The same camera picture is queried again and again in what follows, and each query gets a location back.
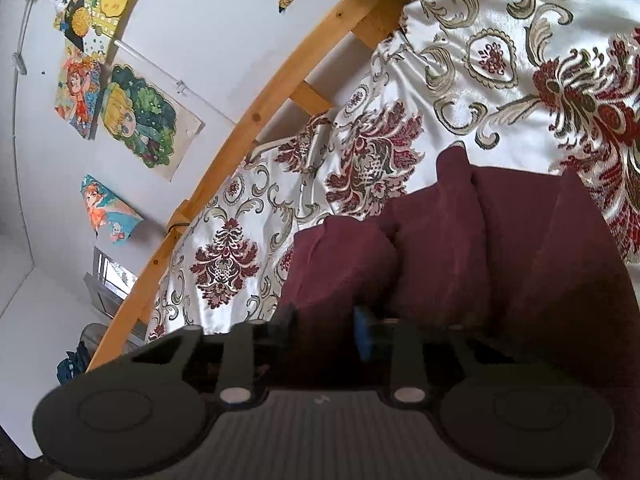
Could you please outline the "maroon small garment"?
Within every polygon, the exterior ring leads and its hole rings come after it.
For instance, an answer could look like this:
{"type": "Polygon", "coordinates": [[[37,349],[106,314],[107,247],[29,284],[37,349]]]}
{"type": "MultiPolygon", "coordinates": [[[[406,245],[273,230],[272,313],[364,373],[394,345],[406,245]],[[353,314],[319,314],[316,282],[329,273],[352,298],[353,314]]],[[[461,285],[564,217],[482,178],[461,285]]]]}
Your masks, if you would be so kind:
{"type": "Polygon", "coordinates": [[[296,234],[282,306],[298,339],[338,347],[355,308],[420,325],[498,324],[601,393],[616,427],[601,468],[639,474],[639,309],[608,225],[574,171],[477,167],[447,148],[429,188],[377,216],[296,234]]]}

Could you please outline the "green-haired girl wall drawing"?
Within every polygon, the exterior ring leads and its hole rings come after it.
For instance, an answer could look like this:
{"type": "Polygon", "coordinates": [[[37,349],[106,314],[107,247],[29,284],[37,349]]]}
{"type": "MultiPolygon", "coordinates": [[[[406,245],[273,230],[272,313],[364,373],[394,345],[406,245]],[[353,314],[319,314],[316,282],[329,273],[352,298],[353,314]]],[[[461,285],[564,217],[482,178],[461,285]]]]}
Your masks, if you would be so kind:
{"type": "Polygon", "coordinates": [[[113,139],[167,181],[203,128],[198,116],[127,64],[112,66],[100,116],[113,139]]]}

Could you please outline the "white floral satin bedspread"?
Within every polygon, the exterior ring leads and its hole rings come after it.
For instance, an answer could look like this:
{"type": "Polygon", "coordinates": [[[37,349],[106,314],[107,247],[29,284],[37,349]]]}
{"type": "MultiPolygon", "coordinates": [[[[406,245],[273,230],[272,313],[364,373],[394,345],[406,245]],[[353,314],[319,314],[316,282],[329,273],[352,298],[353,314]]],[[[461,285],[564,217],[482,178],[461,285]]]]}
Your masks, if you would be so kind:
{"type": "Polygon", "coordinates": [[[639,0],[410,0],[339,110],[255,148],[186,229],[145,337],[271,318],[297,232],[473,164],[573,169],[639,273],[639,0]]]}

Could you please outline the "blue orange wall drawing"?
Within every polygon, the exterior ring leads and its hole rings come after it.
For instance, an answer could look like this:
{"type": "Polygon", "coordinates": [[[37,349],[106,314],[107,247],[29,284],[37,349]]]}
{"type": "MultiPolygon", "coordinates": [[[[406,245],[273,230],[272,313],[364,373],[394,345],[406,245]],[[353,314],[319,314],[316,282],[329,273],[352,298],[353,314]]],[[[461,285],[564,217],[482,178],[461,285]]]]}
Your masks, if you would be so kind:
{"type": "Polygon", "coordinates": [[[94,234],[107,227],[113,244],[125,243],[143,218],[103,183],[87,174],[80,187],[94,234]]]}

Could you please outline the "wooden bed frame rail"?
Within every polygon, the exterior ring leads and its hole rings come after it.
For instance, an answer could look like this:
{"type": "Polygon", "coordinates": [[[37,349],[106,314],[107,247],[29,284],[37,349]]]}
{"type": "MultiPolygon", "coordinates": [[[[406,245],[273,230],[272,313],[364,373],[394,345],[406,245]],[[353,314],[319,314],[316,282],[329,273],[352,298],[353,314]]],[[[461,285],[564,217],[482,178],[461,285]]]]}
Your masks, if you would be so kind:
{"type": "Polygon", "coordinates": [[[234,126],[191,197],[175,209],[162,244],[143,268],[96,348],[90,370],[119,358],[136,323],[149,321],[158,283],[182,233],[254,148],[259,133],[285,102],[293,101],[309,115],[332,107],[306,77],[350,32],[368,48],[375,48],[394,30],[405,4],[406,0],[341,0],[296,47],[234,126]]]}

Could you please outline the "yellow comic wall drawing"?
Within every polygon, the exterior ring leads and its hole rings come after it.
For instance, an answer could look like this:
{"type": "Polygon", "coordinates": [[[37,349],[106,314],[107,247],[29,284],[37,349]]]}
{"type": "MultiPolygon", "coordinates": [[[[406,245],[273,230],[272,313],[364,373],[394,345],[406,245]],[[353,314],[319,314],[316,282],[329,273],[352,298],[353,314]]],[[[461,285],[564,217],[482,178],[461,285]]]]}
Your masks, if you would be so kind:
{"type": "Polygon", "coordinates": [[[129,0],[58,0],[53,27],[83,54],[104,62],[129,0]]]}

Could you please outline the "window with metal frame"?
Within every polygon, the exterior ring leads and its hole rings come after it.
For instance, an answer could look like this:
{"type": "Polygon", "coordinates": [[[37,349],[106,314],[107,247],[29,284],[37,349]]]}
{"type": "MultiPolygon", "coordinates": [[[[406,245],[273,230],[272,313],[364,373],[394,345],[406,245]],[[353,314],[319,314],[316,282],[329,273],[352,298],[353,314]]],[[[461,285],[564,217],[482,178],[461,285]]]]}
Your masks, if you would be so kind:
{"type": "Polygon", "coordinates": [[[128,297],[137,277],[99,248],[93,249],[92,271],[84,276],[93,307],[112,318],[128,297]]]}

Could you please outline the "orange-haired girl wall drawing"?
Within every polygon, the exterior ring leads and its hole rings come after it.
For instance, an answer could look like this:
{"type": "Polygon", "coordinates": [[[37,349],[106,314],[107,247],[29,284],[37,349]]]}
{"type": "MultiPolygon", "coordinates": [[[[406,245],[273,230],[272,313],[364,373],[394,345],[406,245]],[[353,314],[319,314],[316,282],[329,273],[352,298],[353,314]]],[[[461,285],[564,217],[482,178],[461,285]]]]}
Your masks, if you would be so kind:
{"type": "Polygon", "coordinates": [[[66,40],[53,107],[83,139],[93,132],[101,76],[102,64],[66,40]]]}

